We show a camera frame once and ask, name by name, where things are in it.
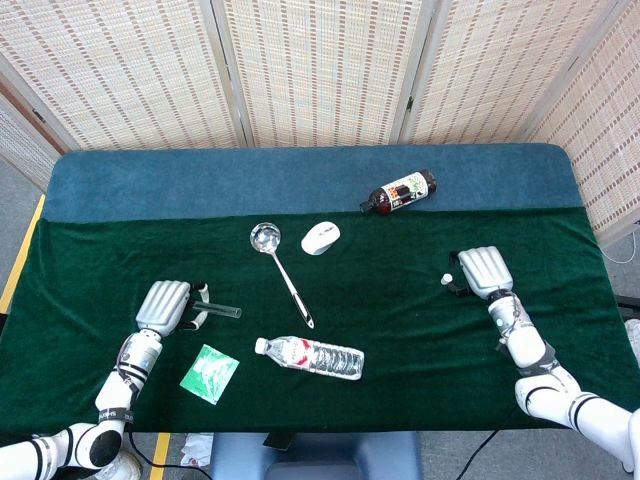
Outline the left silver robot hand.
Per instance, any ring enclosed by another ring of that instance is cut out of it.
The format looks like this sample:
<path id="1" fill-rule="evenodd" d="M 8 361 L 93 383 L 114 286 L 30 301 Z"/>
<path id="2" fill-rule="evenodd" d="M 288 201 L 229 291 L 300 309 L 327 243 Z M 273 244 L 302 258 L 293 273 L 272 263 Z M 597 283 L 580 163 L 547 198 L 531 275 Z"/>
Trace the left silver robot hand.
<path id="1" fill-rule="evenodd" d="M 199 330 L 207 319 L 206 311 L 201 311 L 193 320 L 182 319 L 184 313 L 192 306 L 190 301 L 193 291 L 200 293 L 203 302 L 209 301 L 209 289 L 206 283 L 155 281 L 136 315 L 138 328 L 151 330 L 161 337 L 169 336 L 177 328 Z"/>

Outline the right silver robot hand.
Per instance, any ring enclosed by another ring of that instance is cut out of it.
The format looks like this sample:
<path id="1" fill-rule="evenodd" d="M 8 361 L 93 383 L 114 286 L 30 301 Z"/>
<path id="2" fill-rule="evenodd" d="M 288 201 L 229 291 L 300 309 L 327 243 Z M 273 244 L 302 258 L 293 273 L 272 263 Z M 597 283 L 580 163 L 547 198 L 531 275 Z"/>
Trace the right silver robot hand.
<path id="1" fill-rule="evenodd" d="M 453 283 L 453 276 L 445 273 L 440 283 L 457 297 L 475 294 L 492 302 L 512 294 L 513 278 L 495 246 L 471 248 L 449 254 L 451 266 L 459 264 L 468 286 L 460 288 Z"/>

